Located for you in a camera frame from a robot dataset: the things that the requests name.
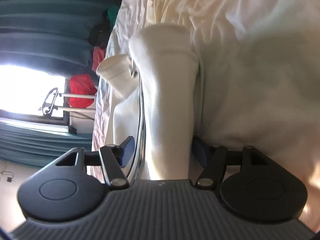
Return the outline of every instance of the window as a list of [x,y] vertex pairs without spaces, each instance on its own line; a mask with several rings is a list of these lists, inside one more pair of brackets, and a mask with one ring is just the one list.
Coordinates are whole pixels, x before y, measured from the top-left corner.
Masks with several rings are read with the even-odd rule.
[[[39,108],[47,93],[57,87],[63,93],[66,79],[18,66],[0,66],[0,117],[28,122],[67,124],[67,113],[54,110],[50,119],[44,118]],[[63,106],[63,97],[55,105]]]

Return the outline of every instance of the red cloth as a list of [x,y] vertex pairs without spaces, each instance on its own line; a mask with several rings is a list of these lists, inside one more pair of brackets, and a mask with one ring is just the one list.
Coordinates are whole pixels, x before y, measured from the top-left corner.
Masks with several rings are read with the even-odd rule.
[[[95,95],[97,89],[88,73],[78,76],[72,76],[69,80],[71,94]],[[86,108],[94,102],[90,98],[69,98],[69,105],[72,107]]]
[[93,64],[92,64],[92,70],[96,71],[99,64],[101,63],[102,60],[104,60],[106,56],[106,49],[102,49],[99,46],[95,46],[93,48],[93,54],[92,54],[92,58],[93,58]]

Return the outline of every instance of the curtain fold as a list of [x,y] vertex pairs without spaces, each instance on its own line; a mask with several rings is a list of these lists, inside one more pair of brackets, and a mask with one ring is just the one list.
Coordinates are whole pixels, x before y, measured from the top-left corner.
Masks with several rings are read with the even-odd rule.
[[0,0],[0,65],[70,78],[89,73],[87,38],[102,13],[119,0]]
[[44,167],[73,147],[91,151],[92,135],[34,130],[0,122],[0,159]]

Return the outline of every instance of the red bag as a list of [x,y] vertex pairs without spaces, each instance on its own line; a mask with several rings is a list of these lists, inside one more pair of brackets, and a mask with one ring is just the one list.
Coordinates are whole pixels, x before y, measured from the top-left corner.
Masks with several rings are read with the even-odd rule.
[[[69,80],[69,87],[71,94],[79,95],[95,95],[97,89],[95,88],[92,79],[88,73],[72,76]],[[69,105],[77,108],[87,108],[94,102],[90,98],[69,98]]]

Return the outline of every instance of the green cloth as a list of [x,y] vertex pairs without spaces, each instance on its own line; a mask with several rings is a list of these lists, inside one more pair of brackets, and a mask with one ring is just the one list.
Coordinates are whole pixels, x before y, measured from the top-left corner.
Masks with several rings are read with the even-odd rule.
[[118,5],[111,5],[108,9],[108,18],[110,21],[110,26],[112,28],[116,24],[116,19],[117,19],[119,9],[120,9],[120,6],[118,6]]

